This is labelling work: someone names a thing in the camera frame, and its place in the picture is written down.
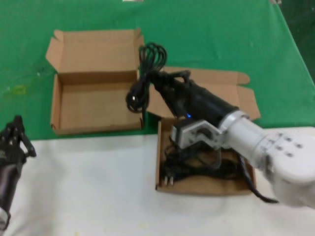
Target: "metal bracket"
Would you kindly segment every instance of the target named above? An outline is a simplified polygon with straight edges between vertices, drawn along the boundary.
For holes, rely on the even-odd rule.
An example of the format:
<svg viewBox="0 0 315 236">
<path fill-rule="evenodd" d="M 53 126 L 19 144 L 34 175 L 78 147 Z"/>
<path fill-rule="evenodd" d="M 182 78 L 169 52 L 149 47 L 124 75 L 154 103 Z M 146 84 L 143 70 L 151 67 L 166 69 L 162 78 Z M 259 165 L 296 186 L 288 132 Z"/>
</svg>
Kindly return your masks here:
<svg viewBox="0 0 315 236">
<path fill-rule="evenodd" d="M 178 146 L 184 149 L 200 141 L 205 142 L 213 149 L 219 149 L 224 143 L 224 132 L 206 120 L 199 120 L 181 130 Z"/>
</svg>

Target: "white robotic arm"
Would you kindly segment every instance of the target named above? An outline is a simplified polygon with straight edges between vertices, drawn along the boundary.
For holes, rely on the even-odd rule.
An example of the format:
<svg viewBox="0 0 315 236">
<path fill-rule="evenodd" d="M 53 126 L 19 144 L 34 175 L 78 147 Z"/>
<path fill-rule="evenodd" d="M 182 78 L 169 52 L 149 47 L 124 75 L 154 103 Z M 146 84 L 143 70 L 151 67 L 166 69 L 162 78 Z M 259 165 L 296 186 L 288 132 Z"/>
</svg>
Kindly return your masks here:
<svg viewBox="0 0 315 236">
<path fill-rule="evenodd" d="M 214 149 L 232 148 L 263 172 L 281 203 L 315 208 L 315 140 L 311 136 L 270 134 L 248 118 L 242 111 L 233 111 L 218 127 L 206 120 L 175 125 L 171 138 L 180 148 L 199 141 Z"/>
<path fill-rule="evenodd" d="M 226 119 L 226 143 L 262 171 L 277 199 L 291 207 L 315 208 L 315 140 L 311 136 L 269 134 L 245 115 Z"/>
</svg>

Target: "black power cable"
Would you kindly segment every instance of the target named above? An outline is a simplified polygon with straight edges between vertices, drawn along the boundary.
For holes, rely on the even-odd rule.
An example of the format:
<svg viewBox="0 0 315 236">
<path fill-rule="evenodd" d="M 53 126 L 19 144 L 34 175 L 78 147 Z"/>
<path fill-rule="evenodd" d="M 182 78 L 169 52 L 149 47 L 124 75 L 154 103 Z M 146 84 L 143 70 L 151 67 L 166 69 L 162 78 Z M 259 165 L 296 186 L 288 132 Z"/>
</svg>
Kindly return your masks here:
<svg viewBox="0 0 315 236">
<path fill-rule="evenodd" d="M 212 151 L 212 149 L 204 142 L 198 142 L 186 149 L 179 149 L 172 143 L 164 151 L 166 160 L 161 166 L 162 178 L 169 179 L 171 184 L 190 176 L 208 176 L 225 180 L 243 178 L 249 190 L 263 202 L 271 204 L 279 203 L 277 200 L 267 198 L 258 192 L 252 182 L 244 158 L 238 153 L 238 162 L 222 159 L 221 165 L 218 168 L 213 168 L 213 163 L 206 163 L 199 157 L 201 153 L 209 151 Z M 196 166 L 189 163 L 192 160 L 197 160 L 200 165 Z"/>
<path fill-rule="evenodd" d="M 133 113 L 145 112 L 149 105 L 149 87 L 152 73 L 159 72 L 166 64 L 166 50 L 155 43 L 139 48 L 140 78 L 126 96 L 128 109 Z"/>
</svg>

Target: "green cloth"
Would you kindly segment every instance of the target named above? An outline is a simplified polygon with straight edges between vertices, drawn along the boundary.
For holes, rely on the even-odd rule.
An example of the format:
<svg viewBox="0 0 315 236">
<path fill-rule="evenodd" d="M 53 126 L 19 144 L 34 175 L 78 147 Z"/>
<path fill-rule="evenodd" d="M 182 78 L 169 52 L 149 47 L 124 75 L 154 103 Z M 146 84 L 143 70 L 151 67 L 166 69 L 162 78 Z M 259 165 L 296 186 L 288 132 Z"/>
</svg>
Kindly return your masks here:
<svg viewBox="0 0 315 236">
<path fill-rule="evenodd" d="M 314 84 L 279 7 L 268 0 L 2 0 L 0 127 L 21 114 L 31 139 L 57 137 L 49 126 L 54 70 L 45 59 L 55 29 L 136 27 L 146 42 L 166 48 L 168 65 L 247 73 L 262 127 L 315 124 Z M 148 123 L 115 134 L 155 132 L 156 119 Z"/>
</svg>

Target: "open cardboard box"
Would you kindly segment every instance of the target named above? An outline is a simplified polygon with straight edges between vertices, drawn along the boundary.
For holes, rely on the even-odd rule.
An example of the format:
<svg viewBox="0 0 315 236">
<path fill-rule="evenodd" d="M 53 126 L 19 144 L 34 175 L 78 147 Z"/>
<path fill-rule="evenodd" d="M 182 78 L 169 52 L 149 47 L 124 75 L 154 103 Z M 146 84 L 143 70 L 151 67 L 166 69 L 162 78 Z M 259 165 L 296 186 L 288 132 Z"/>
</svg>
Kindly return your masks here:
<svg viewBox="0 0 315 236">
<path fill-rule="evenodd" d="M 56 30 L 46 54 L 57 70 L 51 126 L 56 134 L 142 128 L 125 97 L 138 76 L 140 29 Z"/>
<path fill-rule="evenodd" d="M 175 72 L 181 70 L 190 70 L 191 76 L 199 86 L 202 86 L 222 98 L 228 103 L 238 106 L 242 111 L 246 112 L 251 119 L 260 117 L 260 112 L 255 100 L 254 92 L 249 88 L 244 88 L 239 85 L 248 84 L 250 79 L 248 75 L 239 72 L 231 71 L 216 71 L 191 69 L 180 67 L 165 67 L 166 72 Z M 165 185 L 164 180 L 160 176 L 160 166 L 165 160 L 164 150 L 169 146 L 169 136 L 171 127 L 178 120 L 174 118 L 167 105 L 163 101 L 161 95 L 150 87 L 150 105 L 148 112 L 161 117 L 158 124 L 158 144 L 157 144 L 157 168 L 156 168 L 156 190 L 172 193 L 184 194 L 206 194 L 206 195 L 233 195 L 233 194 L 248 194 L 251 191 L 246 183 L 240 180 L 221 180 L 204 176 L 188 177 L 182 181 L 175 182 L 174 185 Z M 214 160 L 214 153 L 211 152 L 203 157 L 209 162 Z M 237 156 L 231 151 L 222 152 L 222 158 L 233 159 L 237 161 Z M 256 185 L 254 169 L 248 164 L 250 176 L 254 185 Z"/>
</svg>

